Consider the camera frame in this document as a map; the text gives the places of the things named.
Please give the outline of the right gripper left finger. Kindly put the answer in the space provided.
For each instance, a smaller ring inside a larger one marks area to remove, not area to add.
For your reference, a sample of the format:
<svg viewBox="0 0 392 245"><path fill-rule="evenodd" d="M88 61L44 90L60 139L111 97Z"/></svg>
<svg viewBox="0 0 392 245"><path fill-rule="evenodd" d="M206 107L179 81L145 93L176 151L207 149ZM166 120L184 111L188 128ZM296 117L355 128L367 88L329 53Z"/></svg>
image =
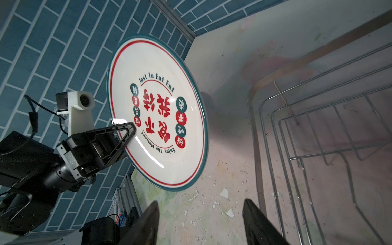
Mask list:
<svg viewBox="0 0 392 245"><path fill-rule="evenodd" d="M132 227L120 228L118 245L156 245L160 211L153 201Z"/></svg>

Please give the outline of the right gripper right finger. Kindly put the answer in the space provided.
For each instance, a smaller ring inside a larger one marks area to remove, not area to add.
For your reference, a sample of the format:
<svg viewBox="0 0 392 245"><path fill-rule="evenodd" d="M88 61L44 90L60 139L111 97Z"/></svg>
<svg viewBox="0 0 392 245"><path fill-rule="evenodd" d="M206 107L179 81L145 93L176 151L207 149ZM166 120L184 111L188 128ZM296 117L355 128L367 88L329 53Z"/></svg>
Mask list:
<svg viewBox="0 0 392 245"><path fill-rule="evenodd" d="M248 245L289 245L250 199L244 200L243 219Z"/></svg>

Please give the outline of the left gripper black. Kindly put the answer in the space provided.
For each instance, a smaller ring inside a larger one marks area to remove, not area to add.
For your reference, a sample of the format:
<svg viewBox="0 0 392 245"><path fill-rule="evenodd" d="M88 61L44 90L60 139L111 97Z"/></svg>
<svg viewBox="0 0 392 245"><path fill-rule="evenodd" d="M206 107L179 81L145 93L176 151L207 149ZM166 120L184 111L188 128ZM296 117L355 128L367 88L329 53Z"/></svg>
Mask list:
<svg viewBox="0 0 392 245"><path fill-rule="evenodd" d="M88 179L101 168L119 161L136 133L131 122L95 129L88 136L71 136L56 146L61 163L56 174L61 179Z"/></svg>

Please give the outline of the white plate red characters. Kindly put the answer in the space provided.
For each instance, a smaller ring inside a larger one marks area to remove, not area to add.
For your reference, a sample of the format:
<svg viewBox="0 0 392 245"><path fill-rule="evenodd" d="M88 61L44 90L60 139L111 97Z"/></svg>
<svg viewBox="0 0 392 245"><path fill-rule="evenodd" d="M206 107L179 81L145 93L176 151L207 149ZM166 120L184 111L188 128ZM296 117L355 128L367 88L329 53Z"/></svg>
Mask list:
<svg viewBox="0 0 392 245"><path fill-rule="evenodd" d="M121 41L109 62L107 101L112 123L133 123L125 153L153 185L190 188L207 161L208 121L191 72L164 42L147 35Z"/></svg>

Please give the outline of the metal wire dish rack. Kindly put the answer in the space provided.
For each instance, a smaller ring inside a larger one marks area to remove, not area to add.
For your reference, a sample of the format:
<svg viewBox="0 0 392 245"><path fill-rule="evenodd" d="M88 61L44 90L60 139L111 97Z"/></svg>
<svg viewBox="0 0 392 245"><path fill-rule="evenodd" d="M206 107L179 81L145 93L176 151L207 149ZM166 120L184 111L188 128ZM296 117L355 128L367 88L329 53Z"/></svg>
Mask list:
<svg viewBox="0 0 392 245"><path fill-rule="evenodd" d="M392 11L258 83L262 211L292 245L392 242Z"/></svg>

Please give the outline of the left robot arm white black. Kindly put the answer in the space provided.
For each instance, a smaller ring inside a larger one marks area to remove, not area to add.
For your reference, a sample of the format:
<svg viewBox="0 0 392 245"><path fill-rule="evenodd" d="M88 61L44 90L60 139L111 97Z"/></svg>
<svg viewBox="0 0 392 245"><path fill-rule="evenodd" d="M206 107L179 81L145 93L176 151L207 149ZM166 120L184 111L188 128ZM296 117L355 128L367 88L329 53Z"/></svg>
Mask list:
<svg viewBox="0 0 392 245"><path fill-rule="evenodd" d="M1 232L24 236L43 224L65 191L94 183L124 157L133 123L73 134L56 149L11 132L1 141Z"/></svg>

